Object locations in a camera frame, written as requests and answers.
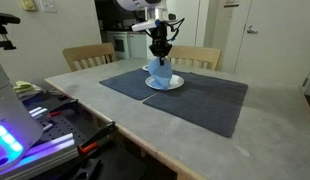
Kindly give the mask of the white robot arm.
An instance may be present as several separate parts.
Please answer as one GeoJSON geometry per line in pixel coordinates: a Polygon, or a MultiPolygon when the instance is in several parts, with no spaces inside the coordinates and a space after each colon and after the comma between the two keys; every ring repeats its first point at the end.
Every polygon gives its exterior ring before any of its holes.
{"type": "Polygon", "coordinates": [[[133,25],[132,30],[149,31],[148,35],[152,39],[149,49],[163,66],[164,58],[172,48],[167,39],[167,28],[170,27],[175,31],[174,23],[177,21],[177,16],[168,12],[166,0],[115,0],[115,2],[126,11],[145,10],[146,20],[133,25]]]}

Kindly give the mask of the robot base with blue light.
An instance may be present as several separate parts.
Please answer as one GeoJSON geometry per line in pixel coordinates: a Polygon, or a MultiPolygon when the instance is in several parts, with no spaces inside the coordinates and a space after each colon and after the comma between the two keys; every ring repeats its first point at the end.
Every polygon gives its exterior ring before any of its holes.
{"type": "Polygon", "coordinates": [[[0,64],[0,172],[17,164],[42,134],[0,64]]]}

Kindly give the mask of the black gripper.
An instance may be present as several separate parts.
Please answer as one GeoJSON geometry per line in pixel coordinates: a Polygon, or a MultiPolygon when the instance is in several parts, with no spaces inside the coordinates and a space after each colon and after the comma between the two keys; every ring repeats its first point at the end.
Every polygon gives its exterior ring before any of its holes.
{"type": "Polygon", "coordinates": [[[152,54],[157,57],[159,65],[165,65],[166,56],[170,52],[172,45],[167,40],[167,26],[160,24],[150,30],[152,44],[149,46],[152,54]]]}

